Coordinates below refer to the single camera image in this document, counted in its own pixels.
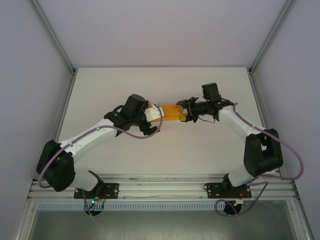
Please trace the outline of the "aluminium mounting rail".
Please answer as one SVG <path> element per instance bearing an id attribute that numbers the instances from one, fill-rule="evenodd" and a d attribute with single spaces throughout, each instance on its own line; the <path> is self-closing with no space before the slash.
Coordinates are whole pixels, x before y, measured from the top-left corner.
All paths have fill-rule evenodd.
<path id="1" fill-rule="evenodd" d="M 105 174 L 106 183 L 119 184 L 118 200 L 124 201 L 195 201 L 208 200 L 206 183 L 218 183 L 220 175 L 179 175 L 173 176 L 134 176 Z M 300 196 L 292 181 L 276 178 L 262 178 L 250 187 L 251 200 L 261 192 L 264 181 L 267 187 L 260 200 L 298 200 Z"/>

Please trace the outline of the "aluminium frame post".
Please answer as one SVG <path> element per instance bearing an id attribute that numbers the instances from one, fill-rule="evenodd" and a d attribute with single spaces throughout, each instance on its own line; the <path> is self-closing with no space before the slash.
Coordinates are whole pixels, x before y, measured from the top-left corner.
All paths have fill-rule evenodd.
<path id="1" fill-rule="evenodd" d="M 252 75 L 259 65 L 261 64 L 262 60 L 264 59 L 265 55 L 267 54 L 268 50 L 272 46 L 274 40 L 276 39 L 278 33 L 282 29 L 286 19 L 288 18 L 289 14 L 291 13 L 292 9 L 294 8 L 297 0 L 285 0 L 285 3 L 279 12 L 278 16 L 275 19 L 269 33 L 266 36 L 261 48 L 259 49 L 252 65 L 248 68 L 248 72 Z"/>
<path id="2" fill-rule="evenodd" d="M 68 57 L 63 45 L 61 44 L 61 41 L 59 40 L 58 36 L 56 35 L 48 17 L 46 16 L 43 8 L 41 7 L 38 0 L 30 0 L 30 3 L 32 7 L 34 8 L 37 16 L 39 17 L 42 25 L 44 26 L 44 29 L 46 30 L 50 40 L 52 41 L 54 47 L 56 48 L 58 54 L 62 58 L 66 68 L 70 71 L 71 74 L 74 74 L 76 69 L 73 66 L 72 62 L 70 61 L 70 58 Z"/>

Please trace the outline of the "aluminium table side rail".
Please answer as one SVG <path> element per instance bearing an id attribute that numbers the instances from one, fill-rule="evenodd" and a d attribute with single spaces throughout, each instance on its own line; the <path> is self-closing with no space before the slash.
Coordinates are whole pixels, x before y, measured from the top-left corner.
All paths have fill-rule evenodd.
<path id="1" fill-rule="evenodd" d="M 61 192 L 75 179 L 74 159 L 72 153 L 66 151 L 70 147 L 70 144 L 63 145 L 57 141 L 61 133 L 75 79 L 76 76 L 74 75 L 67 88 L 66 96 L 62 101 L 62 109 L 58 115 L 53 139 L 45 143 L 36 167 L 36 171 L 39 173 L 38 185 L 42 189 L 52 187 L 54 190 Z M 42 180 L 47 181 L 49 185 L 43 185 Z"/>
<path id="2" fill-rule="evenodd" d="M 266 104 L 263 98 L 263 93 L 259 85 L 258 79 L 255 77 L 255 75 L 252 73 L 251 69 L 247 68 L 247 74 L 249 77 L 250 85 L 252 88 L 252 92 L 254 95 L 254 99 L 257 105 L 258 113 L 260 116 L 261 124 L 264 128 L 270 129 L 272 128 L 271 120 L 268 116 L 268 111 L 266 108 Z"/>

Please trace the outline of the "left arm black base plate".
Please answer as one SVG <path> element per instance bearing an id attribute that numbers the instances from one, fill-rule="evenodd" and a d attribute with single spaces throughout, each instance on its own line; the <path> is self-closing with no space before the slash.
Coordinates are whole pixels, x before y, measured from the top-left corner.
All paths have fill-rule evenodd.
<path id="1" fill-rule="evenodd" d="M 102 183 L 92 191 L 85 191 L 85 197 L 89 200 L 96 199 L 117 199 L 119 193 L 118 183 Z"/>

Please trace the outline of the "orange paper box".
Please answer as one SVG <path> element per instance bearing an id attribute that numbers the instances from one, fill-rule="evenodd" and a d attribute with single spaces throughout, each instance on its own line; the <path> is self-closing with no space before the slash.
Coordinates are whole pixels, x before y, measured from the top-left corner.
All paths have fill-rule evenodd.
<path id="1" fill-rule="evenodd" d="M 168 104 L 168 105 L 159 105 L 164 112 L 164 117 L 161 117 L 158 120 L 152 121 L 153 122 L 160 122 L 160 121 L 182 121 L 182 117 L 184 113 L 184 109 L 176 104 Z"/>

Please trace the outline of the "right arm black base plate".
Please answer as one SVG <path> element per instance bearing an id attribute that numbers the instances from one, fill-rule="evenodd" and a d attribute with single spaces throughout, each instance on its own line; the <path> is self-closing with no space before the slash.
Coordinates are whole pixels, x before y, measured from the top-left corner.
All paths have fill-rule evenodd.
<path id="1" fill-rule="evenodd" d="M 209 182 L 203 186 L 209 199 L 242 199 L 251 198 L 251 189 L 247 184 L 232 186 L 224 182 Z"/>

